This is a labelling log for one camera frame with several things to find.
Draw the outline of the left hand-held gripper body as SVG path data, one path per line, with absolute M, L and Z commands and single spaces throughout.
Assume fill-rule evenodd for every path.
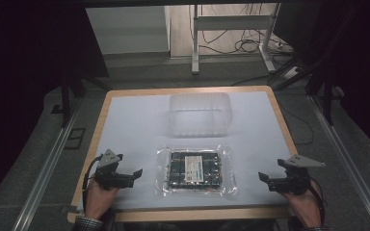
M 117 155 L 111 149 L 107 149 L 97 165 L 94 179 L 105 190 L 132 188 L 134 185 L 133 175 L 117 173 L 119 166 Z

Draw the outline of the white power strip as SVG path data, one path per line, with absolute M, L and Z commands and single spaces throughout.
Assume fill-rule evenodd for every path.
M 291 67 L 284 75 L 283 78 L 288 80 L 291 79 L 292 77 L 296 76 L 298 73 L 300 73 L 303 69 L 298 66 L 293 66 Z

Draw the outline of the clear plastic container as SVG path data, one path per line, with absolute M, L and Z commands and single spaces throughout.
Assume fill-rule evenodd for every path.
M 225 135 L 232 116 L 230 97 L 224 92 L 178 93 L 170 97 L 170 127 L 178 137 Z

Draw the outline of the white metal desk frame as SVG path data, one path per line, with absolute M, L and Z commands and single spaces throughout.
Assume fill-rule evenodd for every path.
M 280 3 L 276 3 L 269 15 L 199 16 L 198 6 L 194 5 L 192 73 L 199 73 L 198 33 L 221 30 L 265 30 L 266 34 L 263 41 L 258 44 L 258 48 L 268 71 L 274 73 L 276 68 L 269 55 L 268 45 L 277 21 L 279 7 Z

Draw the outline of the aluminium floor rail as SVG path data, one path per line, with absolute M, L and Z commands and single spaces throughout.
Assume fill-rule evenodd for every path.
M 51 148 L 45 162 L 43 163 L 40 173 L 36 178 L 36 181 L 22 206 L 22 209 L 13 225 L 11 231 L 28 231 L 33 218 L 40 205 L 44 192 L 48 186 L 49 180 L 52 177 L 54 169 L 60 159 L 60 156 L 65 147 L 67 138 L 74 125 L 76 117 L 79 113 L 82 104 L 82 99 L 77 99 L 71 107 L 71 115 L 69 121 L 65 127 L 61 129 L 53 147 Z
M 364 205 L 370 217 L 370 188 L 367 186 L 366 181 L 361 176 L 360 171 L 358 170 L 352 157 L 350 156 L 350 152 L 345 147 L 344 142 L 339 137 L 334 126 L 331 125 L 324 117 L 322 112 L 322 105 L 317 100 L 317 97 L 308 96 L 307 99 L 310 102 L 313 111 L 315 112 L 321 126 L 327 134 L 327 137 L 334 149 L 334 152 L 336 153 L 339 161 L 341 162 L 347 175 L 349 176 L 360 200 L 362 201 L 362 204 Z

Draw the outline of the dark curtain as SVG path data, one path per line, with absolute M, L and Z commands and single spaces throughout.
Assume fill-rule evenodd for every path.
M 370 0 L 285 2 L 274 34 L 317 66 L 306 91 L 341 88 L 342 107 L 370 139 Z
M 107 74 L 84 0 L 0 0 L 0 184 L 45 95 Z

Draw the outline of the clear packet of dark squares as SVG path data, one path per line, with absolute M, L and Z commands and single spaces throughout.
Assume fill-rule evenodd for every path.
M 157 152 L 156 189 L 163 196 L 232 197 L 237 193 L 227 146 L 171 146 Z

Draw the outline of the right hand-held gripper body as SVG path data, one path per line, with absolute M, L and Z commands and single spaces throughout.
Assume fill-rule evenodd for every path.
M 301 155 L 294 155 L 286 161 L 286 176 L 284 178 L 270 178 L 269 190 L 277 193 L 292 193 L 300 195 L 311 186 L 309 167 L 324 167 L 326 164 Z

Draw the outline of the black metal stand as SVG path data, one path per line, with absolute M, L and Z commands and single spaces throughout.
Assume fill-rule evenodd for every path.
M 82 72 L 82 71 L 74 71 L 71 74 L 64 74 L 61 78 L 61 96 L 62 96 L 62 104 L 55 105 L 51 111 L 52 114 L 62 114 L 63 115 L 63 122 L 62 127 L 65 128 L 71 118 L 71 108 L 70 108 L 70 100 L 69 100 L 69 92 L 72 91 L 75 97 L 81 98 L 84 97 L 86 94 L 86 89 L 83 86 L 82 81 L 86 80 L 91 84 L 105 90 L 110 91 L 112 88 L 105 83 L 97 80 L 96 78 Z
M 273 87 L 273 90 L 284 90 L 308 75 L 311 75 L 311 78 L 305 87 L 305 92 L 307 95 L 315 95 L 319 89 L 323 89 L 324 94 L 322 96 L 322 115 L 324 116 L 324 119 L 327 121 L 328 125 L 333 125 L 330 113 L 332 101 L 332 80 L 330 77 L 330 69 L 327 58 L 322 57 L 319 61 L 306 67 L 292 78 Z

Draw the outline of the person's right hand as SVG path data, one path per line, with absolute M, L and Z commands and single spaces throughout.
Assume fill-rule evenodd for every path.
M 301 195 L 284 193 L 289 206 L 298 220 L 293 226 L 294 231 L 316 231 L 323 226 L 316 196 L 311 191 Z

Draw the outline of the black floor socket frame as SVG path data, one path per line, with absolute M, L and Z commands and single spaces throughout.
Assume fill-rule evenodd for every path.
M 84 136 L 86 133 L 85 128 L 73 128 L 66 140 L 65 149 L 77 150 L 81 147 Z

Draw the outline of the person's left hand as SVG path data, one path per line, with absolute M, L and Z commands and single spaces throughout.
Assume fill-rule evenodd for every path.
M 100 219 L 113 205 L 118 191 L 118 188 L 104 190 L 92 179 L 87 190 L 85 216 L 87 218 Z

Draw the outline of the grey cabinet panel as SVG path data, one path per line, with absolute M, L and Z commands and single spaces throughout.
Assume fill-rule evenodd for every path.
M 86 9 L 103 55 L 170 50 L 170 17 L 163 6 Z

